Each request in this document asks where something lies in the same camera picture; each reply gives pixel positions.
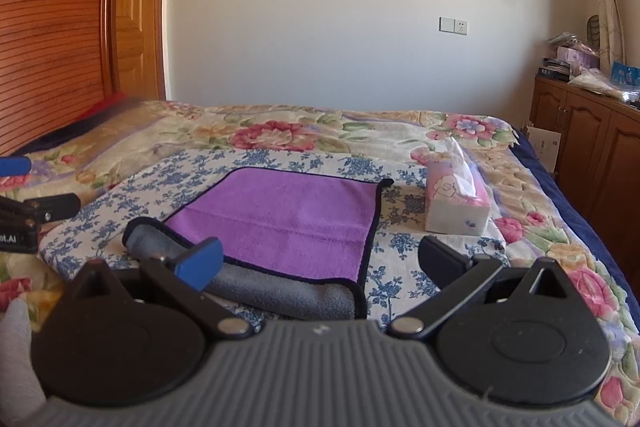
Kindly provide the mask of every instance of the gray ridged plastic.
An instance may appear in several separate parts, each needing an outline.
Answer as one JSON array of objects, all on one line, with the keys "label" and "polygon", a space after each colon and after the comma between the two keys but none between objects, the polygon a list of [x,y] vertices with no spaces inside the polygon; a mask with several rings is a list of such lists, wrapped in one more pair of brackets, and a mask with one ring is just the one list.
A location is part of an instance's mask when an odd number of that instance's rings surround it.
[{"label": "gray ridged plastic", "polygon": [[596,427],[618,425],[590,401],[515,410],[446,378],[427,348],[374,322],[273,321],[225,342],[177,390],[126,409],[49,400],[28,427]]}]

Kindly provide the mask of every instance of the wooden door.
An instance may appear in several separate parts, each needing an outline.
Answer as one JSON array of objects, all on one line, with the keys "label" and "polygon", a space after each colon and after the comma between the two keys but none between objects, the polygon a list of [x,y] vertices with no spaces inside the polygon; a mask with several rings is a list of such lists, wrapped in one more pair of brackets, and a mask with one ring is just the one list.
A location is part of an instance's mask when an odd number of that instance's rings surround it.
[{"label": "wooden door", "polygon": [[610,108],[572,92],[566,94],[559,119],[562,140],[556,168],[558,186],[585,217],[593,199],[589,187],[593,187],[610,117]]},{"label": "wooden door", "polygon": [[159,45],[159,0],[114,0],[116,88],[132,96],[164,98]]},{"label": "wooden door", "polygon": [[591,226],[628,280],[638,280],[640,121],[612,113],[596,180],[584,190],[596,194],[590,208]]},{"label": "wooden door", "polygon": [[566,100],[566,91],[536,81],[531,105],[531,117],[534,127],[559,132],[559,116]]}]

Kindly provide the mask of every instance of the stack of books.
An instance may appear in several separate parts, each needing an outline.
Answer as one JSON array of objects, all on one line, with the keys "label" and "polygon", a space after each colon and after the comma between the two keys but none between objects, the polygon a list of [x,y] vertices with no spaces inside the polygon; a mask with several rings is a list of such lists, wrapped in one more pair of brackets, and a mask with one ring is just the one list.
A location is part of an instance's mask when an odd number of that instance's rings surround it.
[{"label": "stack of books", "polygon": [[556,60],[555,58],[543,58],[542,65],[538,69],[538,76],[569,82],[571,79],[571,64]]}]

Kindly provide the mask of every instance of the round black disc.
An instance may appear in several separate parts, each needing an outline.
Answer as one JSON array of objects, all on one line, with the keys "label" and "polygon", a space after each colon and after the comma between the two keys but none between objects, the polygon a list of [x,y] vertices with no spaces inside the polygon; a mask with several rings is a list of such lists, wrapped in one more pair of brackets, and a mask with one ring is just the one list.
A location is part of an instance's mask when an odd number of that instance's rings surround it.
[{"label": "round black disc", "polygon": [[31,360],[48,394],[122,407],[174,389],[196,369],[206,344],[189,317],[154,304],[96,300],[67,305],[35,337]]},{"label": "round black disc", "polygon": [[548,407],[592,393],[609,366],[607,340],[593,317],[582,321],[548,299],[454,315],[436,338],[444,367],[479,396],[510,405]]}]

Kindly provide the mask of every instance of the purple box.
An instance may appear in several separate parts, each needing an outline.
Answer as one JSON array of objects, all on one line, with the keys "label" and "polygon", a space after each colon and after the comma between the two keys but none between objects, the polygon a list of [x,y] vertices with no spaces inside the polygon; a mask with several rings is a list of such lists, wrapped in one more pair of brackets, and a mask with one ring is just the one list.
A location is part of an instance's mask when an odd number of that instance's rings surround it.
[{"label": "purple box", "polygon": [[562,46],[558,47],[557,58],[571,65],[571,76],[578,76],[580,70],[591,70],[600,67],[600,57],[594,57],[594,55]]}]

